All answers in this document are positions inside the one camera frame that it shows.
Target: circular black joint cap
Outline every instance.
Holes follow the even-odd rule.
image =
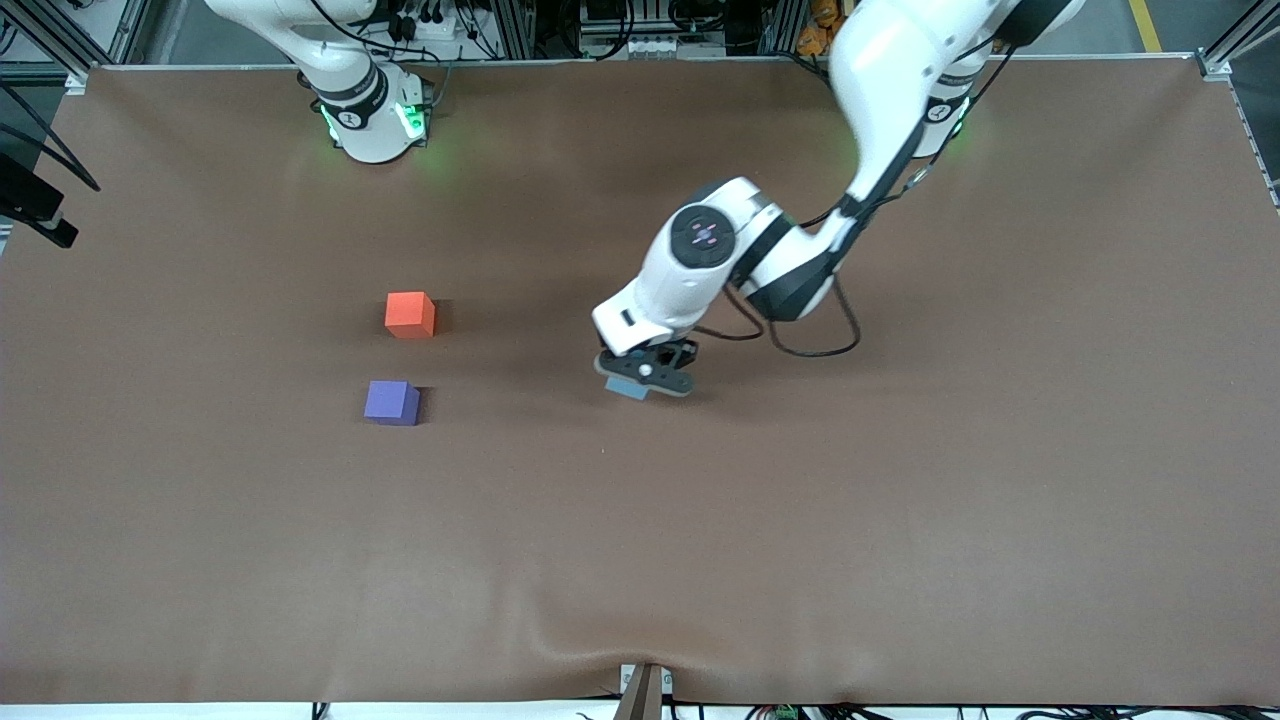
[[[671,222],[671,254],[692,269],[718,268],[733,256],[733,223],[707,205],[690,205]]]

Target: orange cube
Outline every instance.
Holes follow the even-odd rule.
[[[425,292],[387,295],[387,329],[398,338],[435,336],[435,304]]]

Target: purple cube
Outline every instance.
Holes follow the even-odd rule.
[[[365,401],[365,418],[379,425],[416,425],[417,388],[403,380],[372,380],[369,383],[369,400]]]

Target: brown table surface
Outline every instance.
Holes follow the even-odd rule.
[[[713,178],[838,195],[803,70],[461,69],[383,167],[292,73],[88,88],[58,127],[105,190],[44,167],[79,242],[0,263],[4,701],[568,697],[637,659],[701,701],[1280,700],[1280,222],[1193,63],[1014,63],[854,250],[863,347],[709,341],[646,404],[589,311]],[[388,337],[419,288],[449,332]],[[375,378],[429,421],[362,421]]]

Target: yellow line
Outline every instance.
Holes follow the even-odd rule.
[[[1160,36],[1156,35],[1156,23],[1151,22],[1147,0],[1129,0],[1129,9],[1133,10],[1133,22],[1138,23],[1143,49],[1147,53],[1162,53],[1164,47],[1160,46]]]

